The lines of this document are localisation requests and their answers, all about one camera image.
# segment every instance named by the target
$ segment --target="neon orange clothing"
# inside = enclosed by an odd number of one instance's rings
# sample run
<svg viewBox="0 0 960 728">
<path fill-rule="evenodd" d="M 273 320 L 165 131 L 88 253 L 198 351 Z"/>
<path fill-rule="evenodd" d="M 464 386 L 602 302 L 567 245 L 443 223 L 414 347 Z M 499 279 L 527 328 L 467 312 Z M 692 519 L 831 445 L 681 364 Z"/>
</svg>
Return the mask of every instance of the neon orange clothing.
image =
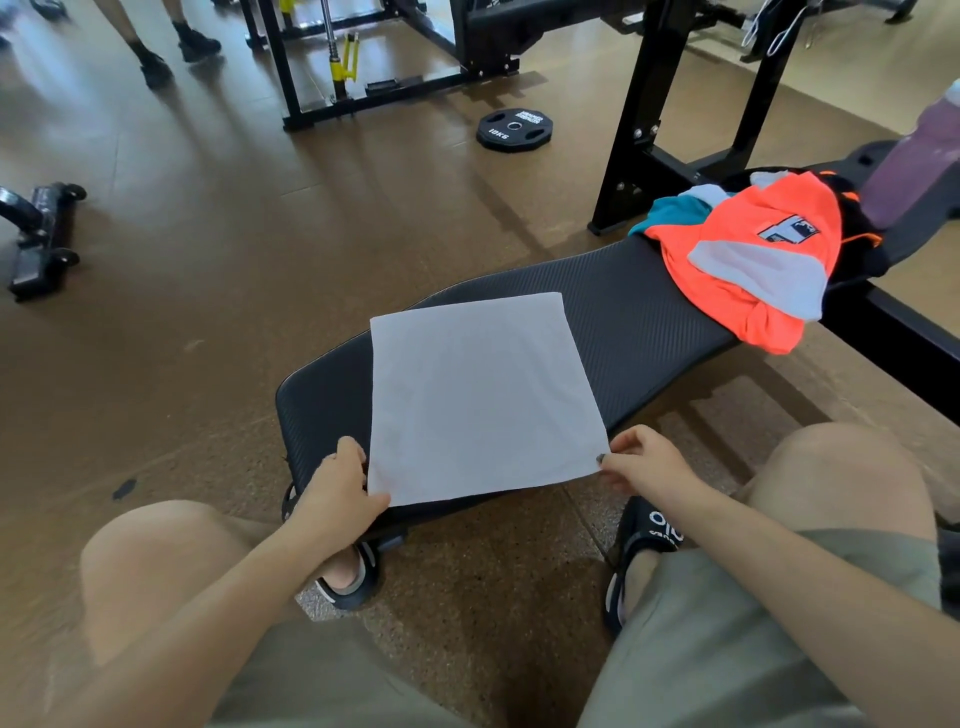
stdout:
<svg viewBox="0 0 960 728">
<path fill-rule="evenodd" d="M 833 191 L 804 172 L 764 189 L 748 187 L 715 207 L 703 225 L 655 225 L 645 234 L 660 241 L 671 277 L 700 310 L 748 344 L 770 353 L 788 353 L 804 334 L 804 318 L 781 310 L 790 305 L 775 307 L 768 302 L 784 296 L 791 303 L 805 298 L 799 308 L 809 311 L 816 304 L 815 312 L 805 318 L 819 318 L 819 302 L 840 254 L 842 220 Z M 701 254 L 709 253 L 709 246 L 714 251 L 723 246 L 719 257 L 732 261 L 726 270 L 737 275 L 718 278 L 691 262 L 694 254 L 702 267 L 716 270 L 702 262 Z M 743 280 L 735 270 L 738 255 L 748 268 L 758 271 L 754 278 L 745 274 L 750 279 L 740 285 L 731 282 Z M 811 278 L 816 280 L 807 284 Z M 791 287 L 794 298 L 782 293 Z"/>
</svg>

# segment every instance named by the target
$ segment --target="slipper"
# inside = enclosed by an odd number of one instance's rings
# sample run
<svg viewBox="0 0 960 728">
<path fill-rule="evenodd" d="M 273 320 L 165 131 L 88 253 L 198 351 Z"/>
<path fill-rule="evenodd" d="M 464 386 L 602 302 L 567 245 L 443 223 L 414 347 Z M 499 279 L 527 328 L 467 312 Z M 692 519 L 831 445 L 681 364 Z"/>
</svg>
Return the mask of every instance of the slipper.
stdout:
<svg viewBox="0 0 960 728">
<path fill-rule="evenodd" d="M 294 489 L 293 483 L 291 483 L 283 496 L 281 506 L 281 515 L 284 521 L 290 518 L 299 499 L 300 496 Z M 360 555 L 360 571 L 347 593 L 344 593 L 345 590 L 333 589 L 323 579 L 317 579 L 317 588 L 320 589 L 320 593 L 335 609 L 345 612 L 359 609 L 369 601 L 380 582 L 380 564 L 376 549 L 366 541 L 354 545 L 354 548 Z"/>
<path fill-rule="evenodd" d="M 634 557 L 646 550 L 671 553 L 683 542 L 684 536 L 650 501 L 640 496 L 632 496 L 627 501 L 616 531 L 619 557 L 603 605 L 604 625 L 614 637 L 623 629 L 623 585 Z"/>
</svg>

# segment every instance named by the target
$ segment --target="gym floor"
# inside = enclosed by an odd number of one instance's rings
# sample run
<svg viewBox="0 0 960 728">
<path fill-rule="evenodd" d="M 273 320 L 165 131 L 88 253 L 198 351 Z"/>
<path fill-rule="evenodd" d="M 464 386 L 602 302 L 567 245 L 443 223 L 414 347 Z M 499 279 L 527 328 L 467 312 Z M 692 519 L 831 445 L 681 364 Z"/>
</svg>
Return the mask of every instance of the gym floor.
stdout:
<svg viewBox="0 0 960 728">
<path fill-rule="evenodd" d="M 23 305 L 0 296 L 0 705 L 15 717 L 89 674 L 77 559 L 100 526 L 167 498 L 278 519 L 288 478 L 273 393 L 287 374 L 450 283 L 613 239 L 584 226 L 639 43 L 586 23 L 535 46 L 512 79 L 288 135 L 268 57 L 246 47 L 235 10 L 188 3 L 224 43 L 221 63 L 188 69 L 159 1 L 130 2 L 177 75 L 154 95 L 92 3 L 67 4 L 72 22 L 56 26 L 28 9 L 0 57 L 0 183 L 90 191 L 74 238 L 84 262 L 64 290 Z M 756 163 L 837 158 L 906 132 L 946 88 L 960 7 L 881 19 L 835 13 L 811 49 L 798 45 Z M 686 54 L 659 138 L 681 158 L 732 138 L 752 78 L 718 59 L 734 55 L 732 37 L 702 34 Z M 326 90 L 321 42 L 291 56 L 305 95 Z M 371 81 L 447 60 L 390 24 L 365 33 L 360 64 Z M 512 157 L 473 141 L 482 115 L 517 105 L 554 119 L 550 144 Z M 12 236 L 0 225 L 0 240 Z M 0 246 L 0 269 L 11 252 Z M 960 334 L 960 225 L 882 285 Z M 885 427 L 960 520 L 957 428 L 819 326 L 785 357 L 738 348 L 710 361 L 638 418 L 727 491 L 801 425 Z M 575 482 L 419 527 L 387 555 L 360 617 L 478 725 L 572 726 L 609 649 L 598 605 L 621 503 Z M 332 617 L 314 595 L 305 604 Z"/>
</svg>

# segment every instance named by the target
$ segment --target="black sock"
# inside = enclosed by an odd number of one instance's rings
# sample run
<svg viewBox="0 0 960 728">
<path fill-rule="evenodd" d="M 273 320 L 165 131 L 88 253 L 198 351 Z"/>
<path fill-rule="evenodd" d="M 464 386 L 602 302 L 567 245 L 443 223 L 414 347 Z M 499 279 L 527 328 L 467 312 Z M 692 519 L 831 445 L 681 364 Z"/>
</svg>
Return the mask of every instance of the black sock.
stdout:
<svg viewBox="0 0 960 728">
<path fill-rule="evenodd" d="M 147 65 L 148 63 L 153 63 L 156 59 L 156 56 L 149 50 L 147 46 L 138 38 L 137 40 L 131 40 L 127 43 L 130 46 L 130 49 L 136 54 L 140 59 L 141 65 Z"/>
<path fill-rule="evenodd" d="M 181 43 L 189 43 L 193 40 L 193 30 L 187 25 L 186 20 L 183 22 L 173 21 L 174 30 L 177 31 L 177 35 L 180 36 Z"/>
</svg>

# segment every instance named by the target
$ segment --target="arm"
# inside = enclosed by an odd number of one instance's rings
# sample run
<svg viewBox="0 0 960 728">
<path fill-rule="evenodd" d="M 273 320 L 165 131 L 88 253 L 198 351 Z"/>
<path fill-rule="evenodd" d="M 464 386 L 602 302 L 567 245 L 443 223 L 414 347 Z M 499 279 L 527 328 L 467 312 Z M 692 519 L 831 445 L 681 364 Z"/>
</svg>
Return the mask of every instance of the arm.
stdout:
<svg viewBox="0 0 960 728">
<path fill-rule="evenodd" d="M 282 607 L 390 502 L 363 490 L 363 451 L 343 438 L 297 511 L 222 578 L 107 664 L 47 728 L 199 728 Z"/>
<path fill-rule="evenodd" d="M 649 427 L 611 447 L 626 452 L 601 468 L 700 545 L 876 725 L 956 725 L 960 624 L 713 490 Z"/>
</svg>

